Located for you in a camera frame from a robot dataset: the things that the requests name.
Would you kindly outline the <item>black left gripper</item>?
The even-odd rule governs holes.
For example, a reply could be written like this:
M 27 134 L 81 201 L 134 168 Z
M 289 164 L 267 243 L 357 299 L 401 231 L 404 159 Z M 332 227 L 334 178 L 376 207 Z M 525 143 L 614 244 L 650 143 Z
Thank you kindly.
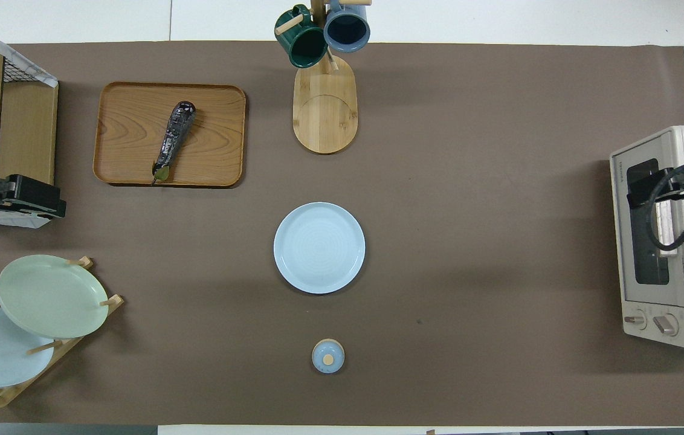
M 66 202 L 54 185 L 24 175 L 10 175 L 0 181 L 0 210 L 64 218 Z

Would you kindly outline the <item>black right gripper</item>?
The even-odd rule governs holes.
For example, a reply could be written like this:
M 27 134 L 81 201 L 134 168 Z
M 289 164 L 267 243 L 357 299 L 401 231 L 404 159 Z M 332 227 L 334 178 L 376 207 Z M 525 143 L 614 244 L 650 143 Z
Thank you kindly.
M 657 183 L 668 176 L 673 167 L 660 167 L 657 161 L 644 161 L 630 166 L 627 170 L 630 208 L 635 209 L 646 204 Z M 684 200 L 684 173 L 669 179 L 655 196 L 656 202 Z

